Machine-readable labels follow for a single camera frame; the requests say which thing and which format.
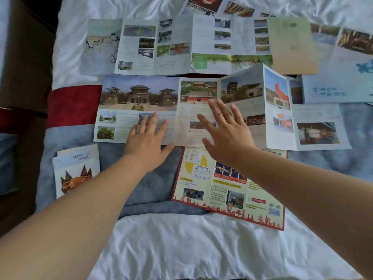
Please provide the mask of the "person's left forearm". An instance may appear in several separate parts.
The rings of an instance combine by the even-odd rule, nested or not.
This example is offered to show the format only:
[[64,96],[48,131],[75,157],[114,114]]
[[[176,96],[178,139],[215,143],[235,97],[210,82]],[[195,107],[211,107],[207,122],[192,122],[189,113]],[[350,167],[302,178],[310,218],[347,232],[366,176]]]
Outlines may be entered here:
[[88,280],[130,194],[165,159],[124,155],[0,239],[0,280]]

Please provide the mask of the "person's right hand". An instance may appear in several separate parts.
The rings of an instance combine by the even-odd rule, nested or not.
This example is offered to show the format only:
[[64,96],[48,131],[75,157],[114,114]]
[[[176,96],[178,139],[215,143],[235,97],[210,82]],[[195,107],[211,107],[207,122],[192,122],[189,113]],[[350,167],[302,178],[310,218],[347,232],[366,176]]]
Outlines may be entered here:
[[226,128],[219,128],[217,123],[213,125],[204,115],[198,114],[197,118],[211,136],[211,142],[217,147],[216,156],[211,156],[214,160],[240,171],[248,161],[249,152],[255,149],[254,140],[247,127],[237,124],[232,114],[232,105],[229,108],[222,102],[219,107],[226,119]]

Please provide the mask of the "yellow red-bordered leaflet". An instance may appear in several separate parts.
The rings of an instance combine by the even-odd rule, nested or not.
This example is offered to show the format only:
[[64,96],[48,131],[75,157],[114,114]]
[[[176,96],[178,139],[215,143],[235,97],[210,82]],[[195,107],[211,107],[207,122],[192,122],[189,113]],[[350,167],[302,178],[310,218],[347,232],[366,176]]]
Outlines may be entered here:
[[285,230],[285,207],[262,187],[214,160],[206,149],[183,147],[172,201]]

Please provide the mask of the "grey and red bed runner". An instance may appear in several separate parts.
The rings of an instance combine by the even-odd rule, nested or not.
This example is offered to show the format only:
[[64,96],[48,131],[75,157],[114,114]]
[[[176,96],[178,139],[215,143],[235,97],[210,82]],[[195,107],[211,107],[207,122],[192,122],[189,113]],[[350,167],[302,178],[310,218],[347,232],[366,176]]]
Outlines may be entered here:
[[[93,143],[102,85],[81,85],[53,90],[48,96],[44,151],[40,163],[35,207],[40,211],[56,199],[52,159],[57,151]],[[288,157],[311,166],[333,170],[373,182],[373,106],[341,105],[351,150],[290,151]],[[171,201],[181,147],[147,174],[126,201],[119,218],[148,213],[203,215],[207,211]]]

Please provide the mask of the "white duvet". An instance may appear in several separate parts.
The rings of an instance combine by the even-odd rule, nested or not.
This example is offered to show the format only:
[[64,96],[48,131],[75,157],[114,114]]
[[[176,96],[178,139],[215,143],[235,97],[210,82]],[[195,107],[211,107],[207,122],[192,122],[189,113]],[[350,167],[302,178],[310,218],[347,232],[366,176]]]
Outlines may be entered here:
[[[169,18],[187,0],[62,0],[52,90],[102,85],[80,71],[90,18]],[[356,280],[363,277],[288,209],[279,231],[218,213],[116,222],[88,280]]]

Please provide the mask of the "person's left hand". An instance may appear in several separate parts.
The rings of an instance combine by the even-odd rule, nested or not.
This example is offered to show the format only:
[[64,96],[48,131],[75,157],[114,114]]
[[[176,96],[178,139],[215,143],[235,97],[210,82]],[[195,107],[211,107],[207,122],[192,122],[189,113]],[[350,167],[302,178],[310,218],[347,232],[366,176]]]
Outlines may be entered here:
[[162,140],[168,128],[168,120],[164,120],[161,127],[156,129],[156,134],[146,137],[147,119],[145,117],[137,126],[136,138],[129,143],[129,136],[124,148],[124,159],[128,160],[135,167],[137,172],[147,174],[153,171],[161,164],[159,163],[159,154],[162,147]]

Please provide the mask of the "pale blue photo strip brochure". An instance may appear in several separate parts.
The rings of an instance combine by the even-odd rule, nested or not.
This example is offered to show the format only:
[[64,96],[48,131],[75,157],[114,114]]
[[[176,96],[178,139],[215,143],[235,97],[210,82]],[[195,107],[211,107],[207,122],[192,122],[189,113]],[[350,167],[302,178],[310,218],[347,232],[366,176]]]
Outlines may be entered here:
[[289,100],[286,76],[297,76],[303,102],[373,105],[373,31],[312,23],[305,15],[257,11],[231,0],[188,0],[191,29],[185,72],[225,75],[222,99],[258,77],[274,104]]

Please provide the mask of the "person's right forearm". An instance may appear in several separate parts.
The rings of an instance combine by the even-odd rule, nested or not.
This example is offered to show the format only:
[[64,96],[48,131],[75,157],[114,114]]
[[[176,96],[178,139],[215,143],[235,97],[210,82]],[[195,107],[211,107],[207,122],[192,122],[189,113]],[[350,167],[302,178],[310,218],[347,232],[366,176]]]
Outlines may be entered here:
[[367,280],[373,280],[373,184],[245,147],[217,153],[287,207]]

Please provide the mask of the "folded white brochure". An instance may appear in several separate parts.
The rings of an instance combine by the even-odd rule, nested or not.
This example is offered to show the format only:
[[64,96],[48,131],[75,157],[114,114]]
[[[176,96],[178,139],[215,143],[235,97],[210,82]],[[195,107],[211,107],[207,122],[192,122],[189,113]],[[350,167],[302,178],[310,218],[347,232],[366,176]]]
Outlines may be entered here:
[[62,156],[66,154],[86,154],[90,153],[92,157],[95,159],[99,159],[99,151],[97,144],[91,144],[86,146],[75,147],[66,150],[59,150],[57,151],[57,156]]

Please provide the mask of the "unfolded landscape photos brochure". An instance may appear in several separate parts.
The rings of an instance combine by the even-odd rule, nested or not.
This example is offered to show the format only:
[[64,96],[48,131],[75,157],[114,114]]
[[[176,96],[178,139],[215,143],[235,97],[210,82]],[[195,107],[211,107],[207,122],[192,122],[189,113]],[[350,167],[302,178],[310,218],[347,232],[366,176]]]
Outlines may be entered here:
[[282,75],[319,71],[311,25],[298,17],[90,19],[83,75],[231,75],[264,64]]

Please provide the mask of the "folded brochure with orange ornament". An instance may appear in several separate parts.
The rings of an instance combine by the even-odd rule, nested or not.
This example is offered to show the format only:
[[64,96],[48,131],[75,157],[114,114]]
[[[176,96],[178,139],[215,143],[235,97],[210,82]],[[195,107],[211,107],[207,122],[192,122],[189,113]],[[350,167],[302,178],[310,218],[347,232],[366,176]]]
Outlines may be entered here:
[[56,198],[100,174],[100,161],[91,153],[65,154],[52,159]]

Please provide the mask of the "unfolded temple buildings brochure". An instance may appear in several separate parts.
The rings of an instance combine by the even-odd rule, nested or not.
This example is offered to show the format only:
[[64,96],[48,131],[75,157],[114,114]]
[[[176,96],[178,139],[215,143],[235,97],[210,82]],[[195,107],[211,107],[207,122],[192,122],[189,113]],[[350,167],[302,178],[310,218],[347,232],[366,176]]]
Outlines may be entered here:
[[299,91],[299,82],[263,64],[222,78],[106,76],[94,141],[126,143],[130,128],[157,112],[158,124],[169,121],[163,145],[202,148],[202,139],[212,138],[197,114],[217,126],[208,102],[218,99],[227,108],[232,104],[239,108],[257,148],[352,149],[339,105],[293,103],[292,84],[293,90]]

